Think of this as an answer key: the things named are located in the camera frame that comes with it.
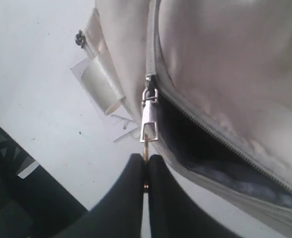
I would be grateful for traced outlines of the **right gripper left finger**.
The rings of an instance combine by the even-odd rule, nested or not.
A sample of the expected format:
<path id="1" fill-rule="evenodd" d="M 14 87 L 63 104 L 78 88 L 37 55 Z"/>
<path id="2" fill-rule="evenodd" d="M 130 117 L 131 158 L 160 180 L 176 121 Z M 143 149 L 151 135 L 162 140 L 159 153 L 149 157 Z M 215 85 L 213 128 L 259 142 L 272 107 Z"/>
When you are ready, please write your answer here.
<path id="1" fill-rule="evenodd" d="M 143 157 L 131 154 L 121 175 L 101 201 L 55 237 L 141 237 L 144 167 Z"/>

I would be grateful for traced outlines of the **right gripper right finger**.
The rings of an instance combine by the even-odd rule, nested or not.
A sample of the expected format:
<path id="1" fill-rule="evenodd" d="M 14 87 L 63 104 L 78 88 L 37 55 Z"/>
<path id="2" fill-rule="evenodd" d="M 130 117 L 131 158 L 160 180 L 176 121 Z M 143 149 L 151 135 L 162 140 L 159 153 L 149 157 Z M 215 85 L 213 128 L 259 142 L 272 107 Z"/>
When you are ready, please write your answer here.
<path id="1" fill-rule="evenodd" d="M 148 162 L 149 216 L 153 238 L 236 238 L 185 193 L 160 155 Z"/>

